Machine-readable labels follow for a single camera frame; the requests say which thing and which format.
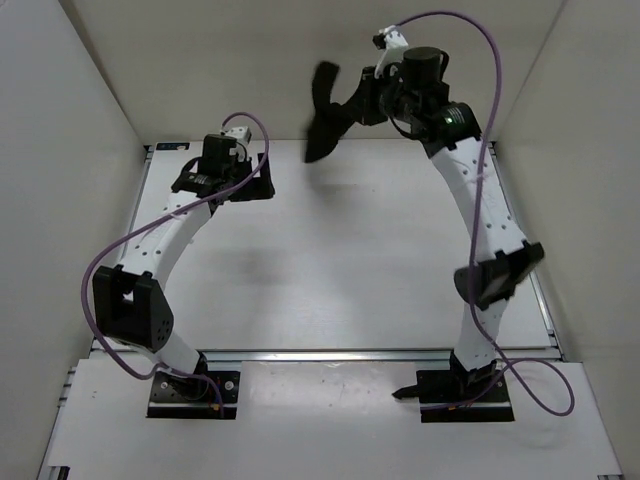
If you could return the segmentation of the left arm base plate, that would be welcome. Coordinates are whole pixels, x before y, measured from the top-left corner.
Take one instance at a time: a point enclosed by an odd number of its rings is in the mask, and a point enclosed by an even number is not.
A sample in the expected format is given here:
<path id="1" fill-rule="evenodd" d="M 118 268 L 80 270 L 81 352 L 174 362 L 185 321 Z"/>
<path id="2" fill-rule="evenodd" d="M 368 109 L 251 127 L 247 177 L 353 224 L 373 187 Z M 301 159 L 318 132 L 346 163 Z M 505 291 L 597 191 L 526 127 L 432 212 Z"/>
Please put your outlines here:
<path id="1" fill-rule="evenodd" d="M 223 407 L 210 383 L 157 372 L 149 393 L 146 416 L 152 419 L 234 420 L 241 372 L 210 370 L 206 373 L 218 387 Z"/>

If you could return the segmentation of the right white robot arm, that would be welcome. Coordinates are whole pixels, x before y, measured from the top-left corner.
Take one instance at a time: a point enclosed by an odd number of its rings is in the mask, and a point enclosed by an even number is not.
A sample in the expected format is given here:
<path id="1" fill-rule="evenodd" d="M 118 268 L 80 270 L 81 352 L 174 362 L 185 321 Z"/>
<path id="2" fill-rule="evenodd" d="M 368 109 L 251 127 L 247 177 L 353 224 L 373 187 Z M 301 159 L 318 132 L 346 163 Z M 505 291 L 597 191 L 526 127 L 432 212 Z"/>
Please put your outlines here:
<path id="1" fill-rule="evenodd" d="M 321 61 L 311 80 L 314 108 L 306 129 L 304 160 L 332 153 L 354 125 L 389 121 L 408 124 L 403 137 L 419 142 L 452 193 L 470 236 L 468 264 L 454 274 L 465 302 L 461 333 L 450 357 L 449 391 L 471 400 L 495 368 L 501 317 L 517 286 L 544 257 L 513 220 L 488 147 L 472 109 L 449 98 L 444 82 L 448 55 L 432 47 L 410 48 L 380 76 L 362 70 L 359 84 L 343 104 L 331 93 L 339 66 Z"/>

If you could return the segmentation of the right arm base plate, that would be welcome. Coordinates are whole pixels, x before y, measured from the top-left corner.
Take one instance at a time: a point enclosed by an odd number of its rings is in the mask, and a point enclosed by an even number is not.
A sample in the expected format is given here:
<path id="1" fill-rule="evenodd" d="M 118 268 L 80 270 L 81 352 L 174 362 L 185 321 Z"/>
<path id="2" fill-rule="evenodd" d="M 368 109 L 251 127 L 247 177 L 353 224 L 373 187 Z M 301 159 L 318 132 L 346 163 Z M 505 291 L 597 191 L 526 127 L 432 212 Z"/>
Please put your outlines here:
<path id="1" fill-rule="evenodd" d="M 489 376 L 465 384 L 460 372 L 420 369 L 416 382 L 392 393 L 398 401 L 417 399 L 422 423 L 509 423 L 515 420 L 506 381 L 497 379 L 495 365 Z"/>

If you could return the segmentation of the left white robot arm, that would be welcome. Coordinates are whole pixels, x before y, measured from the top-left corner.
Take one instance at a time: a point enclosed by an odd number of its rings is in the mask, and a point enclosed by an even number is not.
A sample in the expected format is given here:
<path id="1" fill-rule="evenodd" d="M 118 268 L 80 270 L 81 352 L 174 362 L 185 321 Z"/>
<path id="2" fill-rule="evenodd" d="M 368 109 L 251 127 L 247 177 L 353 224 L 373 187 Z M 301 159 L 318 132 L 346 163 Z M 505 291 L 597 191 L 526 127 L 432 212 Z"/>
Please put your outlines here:
<path id="1" fill-rule="evenodd" d="M 188 398 L 206 392 L 209 373 L 202 354 L 176 332 L 164 288 L 188 244 L 221 205 L 274 197 L 269 161 L 265 153 L 249 155 L 250 141 L 247 127 L 207 135 L 201 154 L 171 185 L 158 224 L 127 247 L 115 266 L 99 267 L 92 278 L 100 333 L 174 375 L 174 385 Z"/>

